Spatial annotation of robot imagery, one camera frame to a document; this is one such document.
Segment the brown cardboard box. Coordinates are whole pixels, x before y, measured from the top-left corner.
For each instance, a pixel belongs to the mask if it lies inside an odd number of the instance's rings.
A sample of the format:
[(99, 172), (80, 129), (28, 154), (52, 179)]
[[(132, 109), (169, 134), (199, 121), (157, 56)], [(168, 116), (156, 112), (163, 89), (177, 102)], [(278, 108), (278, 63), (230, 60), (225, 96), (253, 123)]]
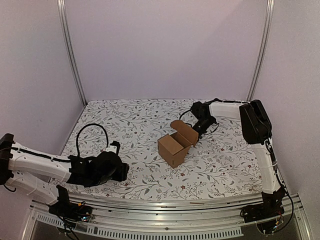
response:
[(184, 163), (191, 146), (198, 142), (198, 133), (182, 120), (174, 120), (170, 127), (176, 132), (157, 141), (158, 153), (173, 169)]

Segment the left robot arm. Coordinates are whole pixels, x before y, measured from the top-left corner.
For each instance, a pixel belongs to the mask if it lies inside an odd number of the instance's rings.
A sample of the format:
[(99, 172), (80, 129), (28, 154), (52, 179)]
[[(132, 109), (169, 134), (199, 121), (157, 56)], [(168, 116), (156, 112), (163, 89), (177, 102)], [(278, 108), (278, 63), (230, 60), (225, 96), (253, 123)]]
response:
[(14, 140), (13, 134), (6, 133), (0, 138), (0, 183), (21, 188), (46, 205), (54, 205), (63, 217), (70, 217), (75, 210), (68, 201), (68, 191), (37, 176), (85, 188), (100, 186), (109, 180), (123, 182), (130, 167), (119, 157), (119, 147), (114, 141), (98, 156), (58, 156), (25, 147)]

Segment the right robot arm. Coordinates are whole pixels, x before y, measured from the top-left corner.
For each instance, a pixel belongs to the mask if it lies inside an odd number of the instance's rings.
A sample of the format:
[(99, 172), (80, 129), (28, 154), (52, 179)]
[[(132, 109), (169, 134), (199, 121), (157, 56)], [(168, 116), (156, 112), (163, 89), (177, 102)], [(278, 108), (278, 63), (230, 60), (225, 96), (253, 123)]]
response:
[(217, 123), (218, 117), (230, 117), (241, 123), (242, 136), (256, 156), (262, 179), (262, 199), (258, 213), (269, 218), (278, 210), (278, 203), (286, 195), (278, 176), (273, 141), (272, 124), (268, 114), (258, 99), (252, 101), (221, 100), (215, 98), (207, 102), (197, 101), (190, 107), (197, 122), (192, 127), (202, 137), (207, 129)]

